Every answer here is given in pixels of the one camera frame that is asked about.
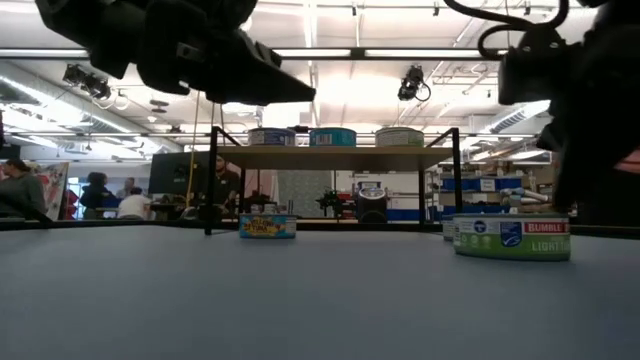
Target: woman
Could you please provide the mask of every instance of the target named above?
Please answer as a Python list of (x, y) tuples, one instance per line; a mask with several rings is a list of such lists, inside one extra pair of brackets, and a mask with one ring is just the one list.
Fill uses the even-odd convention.
[(102, 219), (104, 212), (98, 209), (102, 208), (102, 202), (105, 199), (114, 198), (114, 195), (107, 190), (107, 175), (104, 173), (92, 172), (87, 176), (89, 186), (82, 188), (83, 194), (80, 198), (80, 204), (85, 207), (83, 218), (85, 220)]
[[(0, 181), (0, 195), (8, 200), (24, 204), (40, 213), (45, 213), (44, 189), (42, 182), (31, 174), (24, 161), (10, 159), (2, 166), (6, 178)], [(0, 201), (0, 217), (24, 217), (18, 209)]]

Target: ceiling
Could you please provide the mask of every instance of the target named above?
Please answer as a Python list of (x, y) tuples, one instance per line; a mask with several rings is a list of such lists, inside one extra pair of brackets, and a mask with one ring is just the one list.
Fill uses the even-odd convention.
[[(463, 4), (482, 7), (500, 13), (508, 11), (524, 16), (524, 0), (467, 0)], [(425, 0), (260, 0), (253, 15), (248, 34), (254, 40), (274, 47), (475, 47), (478, 36), (495, 23), (471, 19), (447, 9), (442, 1), (440, 12), (434, 16), (434, 4)], [(358, 13), (353, 16), (352, 5)], [(526, 18), (542, 22), (553, 16), (557, 0), (531, 0), (531, 14)], [(595, 11), (581, 9), (572, 2), (569, 18), (559, 28), (569, 42), (579, 41), (591, 26)], [(11, 34), (0, 38), (0, 48), (77, 48), (69, 40), (46, 29), (33, 1), (0, 0), (0, 33)], [(506, 48), (517, 44), (521, 34), (500, 33), (488, 40), (489, 47)], [(62, 76), (68, 64), (80, 64), (91, 69), (86, 62), (11, 60), (11, 65), (34, 78), (31, 84), (44, 81), (91, 101), (86, 93), (68, 89)], [(442, 132), (457, 126), (462, 132), (477, 132), (479, 122), (491, 122), (496, 116), (510, 110), (497, 103), (498, 64), (489, 61), (420, 62), (428, 83), (432, 85), (429, 101), (401, 102), (397, 98), (400, 79), (415, 62), (406, 61), (285, 61), (282, 69), (310, 83), (310, 69), (314, 72), (317, 96), (310, 104), (293, 104), (285, 112), (299, 113), (302, 125), (344, 126), (359, 133), (370, 133), (382, 126), (411, 126), (428, 133)], [(129, 66), (123, 79), (109, 78), (114, 95), (108, 101), (94, 102), (106, 108), (119, 91), (128, 100), (119, 98), (106, 111), (126, 120), (135, 131), (148, 129), (165, 132), (172, 125), (186, 132), (206, 132), (212, 117), (220, 123), (220, 107), (207, 101), (204, 94), (192, 91), (188, 96), (164, 94), (144, 86), (134, 65)], [(150, 100), (169, 103), (166, 114), (153, 114)], [(253, 115), (233, 113), (232, 107), (224, 113), (225, 127), (239, 133), (257, 126)], [(149, 121), (154, 115), (157, 120)], [(544, 116), (523, 121), (505, 132), (535, 134), (548, 123)], [(176, 139), (183, 145), (187, 139)]]

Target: white ceiling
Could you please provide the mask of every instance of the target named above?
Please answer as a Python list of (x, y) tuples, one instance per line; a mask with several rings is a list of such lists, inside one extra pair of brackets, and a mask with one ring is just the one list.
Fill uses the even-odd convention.
[[(505, 13), (505, 3), (509, 4), (511, 15), (523, 16), (522, 0), (467, 0), (469, 6), (481, 6), (488, 10)], [(309, 10), (309, 4), (316, 4)], [(428, 0), (359, 0), (361, 9), (359, 27), (356, 31), (356, 17), (352, 16), (350, 0), (261, 0), (252, 15), (249, 35), (271, 47), (475, 47), (478, 36), (494, 23), (471, 19), (465, 15), (444, 8), (440, 15), (433, 16), (434, 1)], [(553, 16), (557, 0), (531, 0), (533, 11), (527, 18), (544, 21)], [(594, 10), (572, 9), (569, 19), (559, 29), (569, 42), (578, 41), (593, 20)], [(310, 28), (315, 28), (316, 36), (307, 36)], [(0, 1), (0, 48), (41, 47), (75, 48), (76, 44), (49, 31), (42, 25), (33, 1)], [(505, 48), (516, 44), (521, 34), (496, 34), (488, 41), (488, 46)], [(64, 61), (20, 61), (13, 64), (58, 86), (65, 86), (62, 75), (67, 66)], [(357, 131), (368, 132), (383, 125), (410, 125), (426, 132), (436, 132), (450, 126), (459, 126), (462, 131), (473, 130), (470, 119), (491, 118), (505, 111), (497, 104), (497, 68), (493, 62), (423, 62), (425, 74), (435, 70), (433, 96), (428, 102), (399, 102), (397, 91), (400, 78), (412, 63), (401, 61), (319, 61), (317, 66), (318, 94), (315, 107), (322, 126), (345, 126)], [(282, 68), (309, 83), (309, 66), (306, 61), (288, 61)], [(489, 74), (470, 91), (462, 94), (478, 78), (477, 72)], [(200, 108), (196, 111), (196, 92), (181, 97), (163, 94), (144, 86), (134, 66), (130, 66), (121, 80), (109, 79), (109, 84), (121, 89), (129, 99), (125, 110), (110, 108), (115, 114), (142, 125), (150, 130), (164, 131), (169, 125), (182, 125), (186, 131), (193, 130), (193, 122), (198, 113), (198, 130), (205, 132), (211, 120), (213, 107), (204, 94)], [(77, 95), (86, 95), (71, 89)], [(159, 99), (170, 103), (168, 113), (158, 116), (150, 123), (147, 116), (153, 108), (149, 100)], [(216, 123), (219, 119), (216, 109)], [(303, 112), (301, 123), (311, 124), (309, 112)], [(241, 131), (256, 126), (252, 116), (225, 115), (231, 131)], [(537, 133), (546, 121), (531, 121), (529, 126), (519, 129)]]

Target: person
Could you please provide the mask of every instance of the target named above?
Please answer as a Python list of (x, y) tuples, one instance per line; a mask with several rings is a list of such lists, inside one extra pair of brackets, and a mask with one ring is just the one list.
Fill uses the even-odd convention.
[(131, 195), (131, 190), (133, 189), (133, 187), (135, 186), (135, 184), (136, 184), (136, 179), (134, 179), (134, 178), (127, 178), (127, 179), (124, 181), (124, 188), (122, 188), (122, 189), (120, 189), (120, 190), (118, 190), (118, 191), (116, 192), (116, 197), (117, 197), (118, 199), (121, 199), (121, 200), (122, 200), (122, 199), (126, 198), (127, 196)]
[(82, 187), (82, 197), (80, 204), (85, 207), (83, 217), (85, 220), (96, 220), (103, 217), (103, 212), (99, 211), (102, 202), (108, 198), (114, 198), (105, 185), (107, 185), (107, 175), (104, 173), (92, 172), (87, 176), (88, 186)]
[(227, 168), (227, 162), (220, 156), (216, 158), (215, 195), (213, 203), (222, 214), (232, 212), (236, 196), (240, 189), (240, 176)]
[[(31, 206), (38, 212), (45, 213), (44, 189), (38, 177), (31, 174), (24, 161), (7, 160), (2, 166), (6, 178), (0, 181), (0, 193), (18, 203)], [(0, 217), (24, 217), (18, 210), (8, 204), (0, 203)]]
[(120, 202), (118, 207), (118, 219), (123, 220), (147, 220), (151, 200), (142, 195), (142, 189), (134, 187), (131, 195)]

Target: bumble bee tuna can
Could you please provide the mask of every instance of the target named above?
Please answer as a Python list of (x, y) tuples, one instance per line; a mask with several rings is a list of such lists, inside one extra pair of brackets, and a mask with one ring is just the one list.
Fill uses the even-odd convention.
[(569, 218), (560, 214), (453, 218), (457, 254), (495, 259), (560, 261), (571, 257)]
[(293, 239), (296, 216), (278, 214), (240, 215), (240, 237), (244, 239)]

